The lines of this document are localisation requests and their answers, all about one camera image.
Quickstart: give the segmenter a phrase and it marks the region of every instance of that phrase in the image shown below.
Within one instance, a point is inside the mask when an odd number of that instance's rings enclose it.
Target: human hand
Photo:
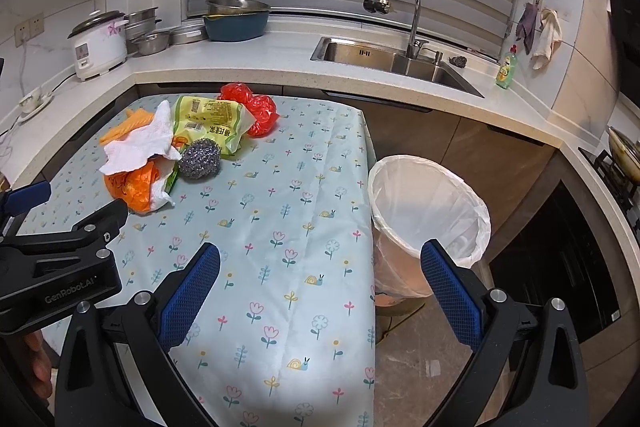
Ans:
[[[53,393],[53,385],[51,383],[51,361],[42,348],[42,332],[29,333],[24,337],[24,343],[31,350],[30,362],[34,376],[31,388],[39,397],[47,399]]]

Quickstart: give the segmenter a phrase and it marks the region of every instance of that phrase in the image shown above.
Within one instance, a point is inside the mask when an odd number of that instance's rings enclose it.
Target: plate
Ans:
[[[48,94],[47,96],[43,96],[42,103],[30,113],[28,114],[23,113],[22,115],[20,115],[18,117],[17,123],[22,123],[22,122],[26,122],[27,120],[31,120],[31,118],[36,116],[41,110],[47,107],[47,105],[49,105],[49,102],[51,102],[51,100],[53,100],[53,94]]]

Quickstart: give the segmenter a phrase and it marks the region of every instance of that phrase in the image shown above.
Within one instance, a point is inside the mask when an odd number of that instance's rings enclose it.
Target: rice cooker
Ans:
[[[117,10],[89,14],[89,18],[69,34],[74,52],[76,75],[86,80],[96,74],[105,74],[127,59],[125,32],[127,21]]]

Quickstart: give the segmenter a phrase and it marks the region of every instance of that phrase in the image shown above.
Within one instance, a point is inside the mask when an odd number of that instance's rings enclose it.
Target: cup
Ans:
[[[24,114],[29,114],[39,108],[40,103],[42,103],[42,88],[36,87],[27,96],[21,99],[20,102],[18,102],[18,105],[20,105]]]

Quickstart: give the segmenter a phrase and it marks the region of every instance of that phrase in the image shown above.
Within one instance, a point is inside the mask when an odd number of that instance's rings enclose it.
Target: soap dispenser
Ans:
[[[517,51],[518,49],[514,44],[511,49],[504,54],[502,62],[500,63],[500,69],[495,77],[495,83],[502,89],[507,89],[513,80],[513,75],[515,74],[516,66],[518,65],[518,56],[516,55]]]

